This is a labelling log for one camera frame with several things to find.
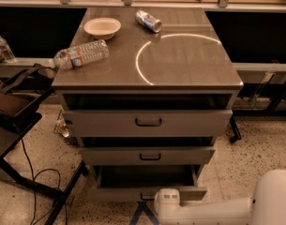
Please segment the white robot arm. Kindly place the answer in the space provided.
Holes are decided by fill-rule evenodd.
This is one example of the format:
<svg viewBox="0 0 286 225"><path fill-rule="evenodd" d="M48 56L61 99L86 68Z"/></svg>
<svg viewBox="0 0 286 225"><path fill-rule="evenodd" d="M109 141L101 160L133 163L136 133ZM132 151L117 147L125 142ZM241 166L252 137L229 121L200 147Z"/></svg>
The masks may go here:
<svg viewBox="0 0 286 225"><path fill-rule="evenodd" d="M163 188L154 204L160 225L286 225L286 170L264 174L251 197L182 206L177 189Z"/></svg>

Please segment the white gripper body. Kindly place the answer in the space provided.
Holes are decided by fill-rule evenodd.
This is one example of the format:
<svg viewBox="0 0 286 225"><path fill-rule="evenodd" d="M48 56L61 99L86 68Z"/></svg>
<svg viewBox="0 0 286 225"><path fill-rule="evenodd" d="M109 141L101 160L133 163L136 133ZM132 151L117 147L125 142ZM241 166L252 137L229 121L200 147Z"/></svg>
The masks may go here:
<svg viewBox="0 0 286 225"><path fill-rule="evenodd" d="M154 206L159 218L175 218L180 208L180 192L175 188L159 190L155 195Z"/></svg>

